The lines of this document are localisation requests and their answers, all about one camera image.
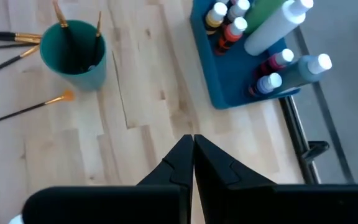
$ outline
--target wooden table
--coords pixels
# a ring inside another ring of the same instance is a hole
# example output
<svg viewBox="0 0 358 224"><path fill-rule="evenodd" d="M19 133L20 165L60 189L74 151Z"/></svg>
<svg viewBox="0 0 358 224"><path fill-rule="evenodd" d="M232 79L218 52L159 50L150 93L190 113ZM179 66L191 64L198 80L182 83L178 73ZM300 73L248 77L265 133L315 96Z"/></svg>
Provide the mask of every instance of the wooden table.
<svg viewBox="0 0 358 224"><path fill-rule="evenodd" d="M0 223L52 185L134 185L184 134L200 133L266 177L302 182L278 101L231 110L210 103L190 28L191 0L61 0L67 19L96 24L103 12L108 77L98 93L77 92L0 122ZM0 0L0 30L43 33L52 2ZM26 49L0 50L0 63ZM70 84L39 54L0 71L0 116L58 96ZM193 223L203 223L193 194Z"/></svg>

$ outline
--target gold ferrule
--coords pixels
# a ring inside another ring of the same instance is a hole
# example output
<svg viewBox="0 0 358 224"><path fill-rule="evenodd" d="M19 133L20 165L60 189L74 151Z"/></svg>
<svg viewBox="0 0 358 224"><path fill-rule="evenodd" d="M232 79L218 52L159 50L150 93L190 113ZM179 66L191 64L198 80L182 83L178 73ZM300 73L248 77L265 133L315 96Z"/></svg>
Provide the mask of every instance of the gold ferrule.
<svg viewBox="0 0 358 224"><path fill-rule="evenodd" d="M27 37L27 38L41 39L42 35L40 35L40 34L15 33L15 37Z"/></svg>
<svg viewBox="0 0 358 224"><path fill-rule="evenodd" d="M96 31L97 37L100 37L100 35L101 35L101 33L100 33L101 19L102 19L102 12L99 12L99 20L98 20L98 26L97 26L97 31Z"/></svg>
<svg viewBox="0 0 358 224"><path fill-rule="evenodd" d="M30 50L24 52L23 54L20 55L21 58L29 56L30 54L38 51L38 49L40 48L40 45L34 46L32 47Z"/></svg>
<svg viewBox="0 0 358 224"><path fill-rule="evenodd" d="M31 37L15 37L15 41L35 43L35 44L39 44L41 42L39 38L31 38Z"/></svg>
<svg viewBox="0 0 358 224"><path fill-rule="evenodd" d="M57 19L59 20L60 26L62 28L68 27L65 16L63 15L62 10L60 10L60 7L56 1L53 1L53 7L55 8L56 16L57 16Z"/></svg>
<svg viewBox="0 0 358 224"><path fill-rule="evenodd" d="M64 97L59 96L59 97L56 97L55 99L52 99L50 101L45 102L45 105L48 105L48 104L51 104L51 103L56 103L56 102L59 102L59 101L62 101L62 100L64 100Z"/></svg>

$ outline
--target blue paint bottle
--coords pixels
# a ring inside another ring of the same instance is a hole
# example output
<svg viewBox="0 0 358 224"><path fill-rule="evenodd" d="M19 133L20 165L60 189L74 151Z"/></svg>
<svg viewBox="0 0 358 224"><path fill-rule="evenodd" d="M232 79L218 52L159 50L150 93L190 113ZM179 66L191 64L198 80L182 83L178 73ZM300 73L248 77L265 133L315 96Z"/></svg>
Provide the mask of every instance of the blue paint bottle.
<svg viewBox="0 0 358 224"><path fill-rule="evenodd" d="M272 73L266 75L248 88L248 92L251 96L261 97L274 91L274 89L280 87L283 81L278 73Z"/></svg>

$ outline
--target blue tray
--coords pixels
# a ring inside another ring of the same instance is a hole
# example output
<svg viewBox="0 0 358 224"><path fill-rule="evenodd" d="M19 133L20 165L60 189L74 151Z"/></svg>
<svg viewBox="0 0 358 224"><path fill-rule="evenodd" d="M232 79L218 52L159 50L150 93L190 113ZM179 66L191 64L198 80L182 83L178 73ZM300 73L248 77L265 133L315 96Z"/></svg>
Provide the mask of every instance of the blue tray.
<svg viewBox="0 0 358 224"><path fill-rule="evenodd" d="M271 46L259 56L251 56L244 50L243 36L223 56L217 56L213 48L218 42L219 34L208 38L204 27L204 17L216 0L194 0L190 16L191 28L196 40L198 54L203 66L209 96L216 109L228 109L262 100L281 98L299 92L299 89L286 94L253 98L244 94L244 89L255 82L252 72L271 55L282 51L287 46L283 39Z"/></svg>

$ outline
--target green cup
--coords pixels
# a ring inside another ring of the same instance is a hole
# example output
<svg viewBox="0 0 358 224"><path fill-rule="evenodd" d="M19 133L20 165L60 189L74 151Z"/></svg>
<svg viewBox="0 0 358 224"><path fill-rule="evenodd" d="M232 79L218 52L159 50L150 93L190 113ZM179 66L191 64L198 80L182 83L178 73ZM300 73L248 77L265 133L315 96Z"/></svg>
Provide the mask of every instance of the green cup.
<svg viewBox="0 0 358 224"><path fill-rule="evenodd" d="M56 23L42 36L42 60L48 68L80 90L99 90L106 79L106 44L103 36L100 37L96 54L97 63L88 70L92 65L96 28L83 21L68 20L67 23L77 50L70 50L65 31Z"/></svg>

